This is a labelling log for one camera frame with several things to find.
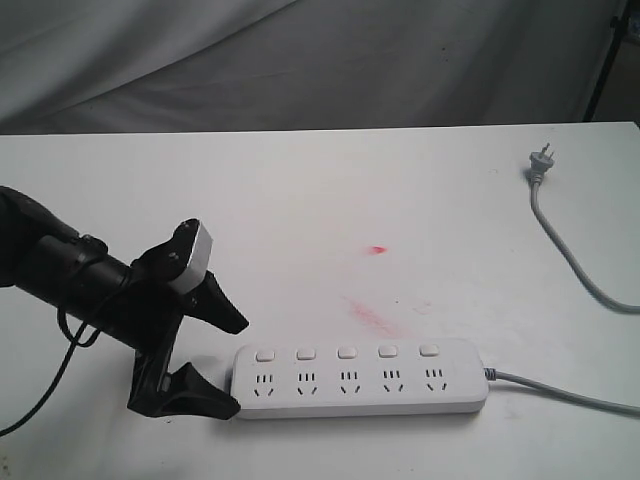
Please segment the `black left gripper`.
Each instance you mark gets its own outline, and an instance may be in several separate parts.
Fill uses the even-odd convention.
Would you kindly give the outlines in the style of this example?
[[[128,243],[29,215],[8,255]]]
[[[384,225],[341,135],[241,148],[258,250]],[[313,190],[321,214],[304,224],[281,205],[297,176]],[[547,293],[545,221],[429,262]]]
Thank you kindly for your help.
[[[127,407],[146,417],[231,419],[240,411],[238,401],[212,385],[192,363],[168,372],[186,294],[175,291],[171,283],[187,272],[199,232],[199,220],[186,220],[169,240],[145,251],[131,264],[134,333],[140,344],[135,347]],[[228,334],[239,334],[249,326],[212,272],[189,293],[189,316]]]

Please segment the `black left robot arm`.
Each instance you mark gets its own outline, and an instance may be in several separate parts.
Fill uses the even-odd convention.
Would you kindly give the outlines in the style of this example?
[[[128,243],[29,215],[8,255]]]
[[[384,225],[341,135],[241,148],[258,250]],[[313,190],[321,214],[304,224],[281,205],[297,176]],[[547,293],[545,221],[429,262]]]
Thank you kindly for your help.
[[[107,245],[81,235],[27,195],[1,189],[1,285],[17,287],[55,307],[58,326],[81,346],[67,316],[132,348],[135,361],[128,408],[146,417],[201,416],[228,420],[240,405],[187,363],[168,364],[183,318],[226,333],[248,327],[209,271],[213,240],[196,219],[131,264]]]

